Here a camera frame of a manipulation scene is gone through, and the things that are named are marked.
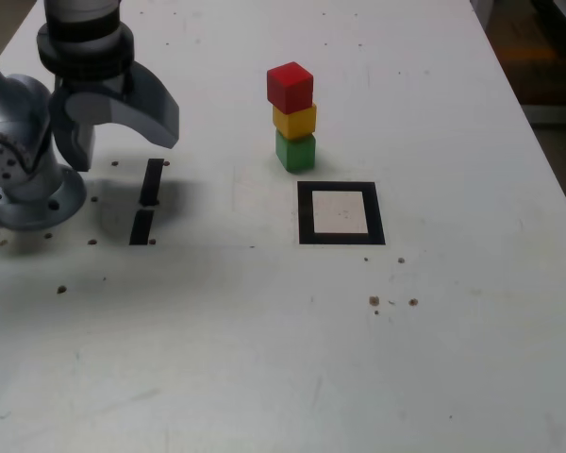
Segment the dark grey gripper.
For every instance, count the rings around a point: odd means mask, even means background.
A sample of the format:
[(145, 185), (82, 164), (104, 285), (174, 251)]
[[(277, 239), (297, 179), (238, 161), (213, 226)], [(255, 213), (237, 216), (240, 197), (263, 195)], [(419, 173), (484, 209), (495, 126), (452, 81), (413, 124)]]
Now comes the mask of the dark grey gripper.
[(94, 126), (116, 124), (172, 149), (179, 140), (179, 106), (160, 79), (139, 63), (59, 67), (49, 102), (60, 154), (77, 172), (92, 166)]

